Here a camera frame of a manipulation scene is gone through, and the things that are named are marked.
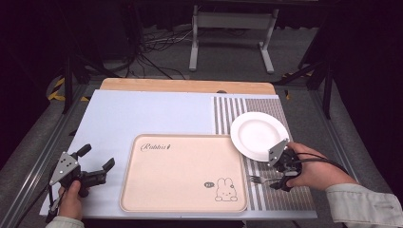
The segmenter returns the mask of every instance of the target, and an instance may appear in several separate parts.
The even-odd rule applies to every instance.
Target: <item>fork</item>
[[[266,179],[260,176],[249,176],[249,180],[254,183],[266,183],[267,181],[279,181],[281,178]]]

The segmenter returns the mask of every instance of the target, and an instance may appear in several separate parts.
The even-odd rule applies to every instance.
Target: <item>gray sleeve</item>
[[[402,207],[395,195],[352,183],[333,185],[326,194],[334,222],[345,222],[349,228],[403,226]]]
[[[46,228],[84,228],[84,224],[80,220],[58,216]]]

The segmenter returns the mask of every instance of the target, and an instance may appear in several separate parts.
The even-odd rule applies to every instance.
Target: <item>human hand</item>
[[[310,153],[323,158],[326,158],[315,149],[308,146],[296,143],[288,142],[288,148],[293,149],[300,160],[316,158],[312,155],[298,154],[298,153]],[[336,166],[322,161],[308,161],[302,163],[301,174],[286,182],[288,187],[295,186],[309,186],[318,190],[325,190],[326,188],[338,184],[338,183],[355,183],[358,184],[352,177],[346,174]]]
[[[62,196],[62,204],[60,205],[59,216],[81,220],[83,218],[82,214],[82,204],[81,197],[78,195],[80,191],[81,183],[75,180],[71,186],[65,191],[64,187],[59,189],[59,196]]]

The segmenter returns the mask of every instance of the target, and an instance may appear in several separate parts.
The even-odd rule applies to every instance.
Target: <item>beige placemat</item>
[[[127,212],[240,212],[244,168],[229,136],[140,135],[121,196]]]

